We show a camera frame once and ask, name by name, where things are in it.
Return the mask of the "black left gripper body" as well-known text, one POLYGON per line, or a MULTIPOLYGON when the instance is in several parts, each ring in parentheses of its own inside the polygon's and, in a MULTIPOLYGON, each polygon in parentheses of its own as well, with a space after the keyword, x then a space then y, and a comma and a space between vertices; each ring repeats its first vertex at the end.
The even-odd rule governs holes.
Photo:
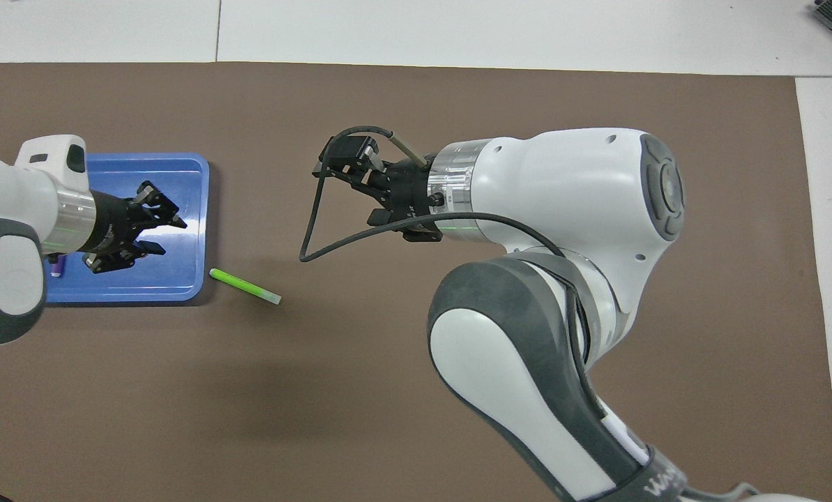
POLYGON ((95 204, 95 222, 81 251, 93 254, 116 253, 137 238, 130 215, 134 198, 119 198, 104 192, 91 192, 95 204))

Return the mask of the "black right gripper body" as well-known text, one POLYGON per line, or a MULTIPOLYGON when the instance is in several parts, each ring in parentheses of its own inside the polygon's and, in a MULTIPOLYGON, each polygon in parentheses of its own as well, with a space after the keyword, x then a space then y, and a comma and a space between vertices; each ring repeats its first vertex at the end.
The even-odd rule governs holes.
MULTIPOLYGON (((396 163, 385 162, 385 174, 390 181, 390 190, 379 197, 381 208, 406 212, 405 220, 411 220, 430 213, 428 196, 428 173, 411 160, 396 163)), ((442 233, 434 222, 407 223, 399 229, 407 242, 436 243, 442 240, 442 233)))

